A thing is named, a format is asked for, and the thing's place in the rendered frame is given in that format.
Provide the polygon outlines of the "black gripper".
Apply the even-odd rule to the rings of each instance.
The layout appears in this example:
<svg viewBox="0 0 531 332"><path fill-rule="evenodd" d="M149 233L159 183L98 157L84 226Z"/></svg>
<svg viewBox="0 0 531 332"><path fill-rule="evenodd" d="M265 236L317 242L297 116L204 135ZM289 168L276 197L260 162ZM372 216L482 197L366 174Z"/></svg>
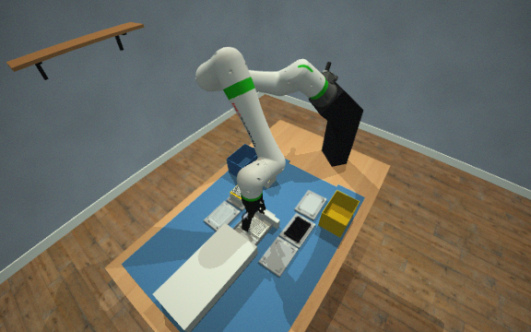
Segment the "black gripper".
<svg viewBox="0 0 531 332"><path fill-rule="evenodd" d="M257 208L247 208L247 207L245 208L246 209L246 214L242 215L242 229L248 235L251 235L250 225L251 225L251 222L252 222L252 218L254 217L255 211L257 212L257 210L258 210L259 219L261 221L264 220L264 214L265 214L264 210L266 210L266 206L265 206L264 202L265 202L265 200L263 199L263 204L261 204L261 206L257 207ZM260 210L260 208L261 208L261 210Z"/></svg>

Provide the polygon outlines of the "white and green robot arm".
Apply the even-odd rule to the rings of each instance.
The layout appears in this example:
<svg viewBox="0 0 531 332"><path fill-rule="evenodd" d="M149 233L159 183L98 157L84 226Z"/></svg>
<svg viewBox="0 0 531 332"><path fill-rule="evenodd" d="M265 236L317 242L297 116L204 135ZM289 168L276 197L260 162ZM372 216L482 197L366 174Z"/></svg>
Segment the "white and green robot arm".
<svg viewBox="0 0 531 332"><path fill-rule="evenodd" d="M240 169L237 184L242 203L247 208L258 208L263 204L263 186L284 170L286 160L268 127L256 91L276 96L301 91L321 108L335 98L338 76L329 71L331 62L322 73L305 59L277 72L263 72L248 70L242 54L232 47L221 48L215 54L197 68L195 79L205 91L224 90L253 143L257 160Z"/></svg>

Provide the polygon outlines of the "blue flat mat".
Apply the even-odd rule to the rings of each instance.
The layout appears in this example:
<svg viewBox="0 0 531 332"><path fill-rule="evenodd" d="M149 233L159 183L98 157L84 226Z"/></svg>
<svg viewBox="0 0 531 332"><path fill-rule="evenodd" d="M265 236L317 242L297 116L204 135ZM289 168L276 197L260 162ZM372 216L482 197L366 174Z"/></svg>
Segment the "blue flat mat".
<svg viewBox="0 0 531 332"><path fill-rule="evenodd" d="M257 256L191 332L289 332L348 231L365 197L340 184L334 186L285 160L286 166L276 181L268 189L263 186L265 208L280 219L278 229L270 229L257 245ZM217 232L204 219L222 202L228 202L226 199L236 185L237 177L229 171L224 173L122 263L180 332L186 331L153 293ZM308 190L326 198L315 220L294 210ZM336 190L360 201L340 238L318 225ZM246 209L240 212L229 224L232 228ZM258 261L296 213L315 226L279 277Z"/></svg>

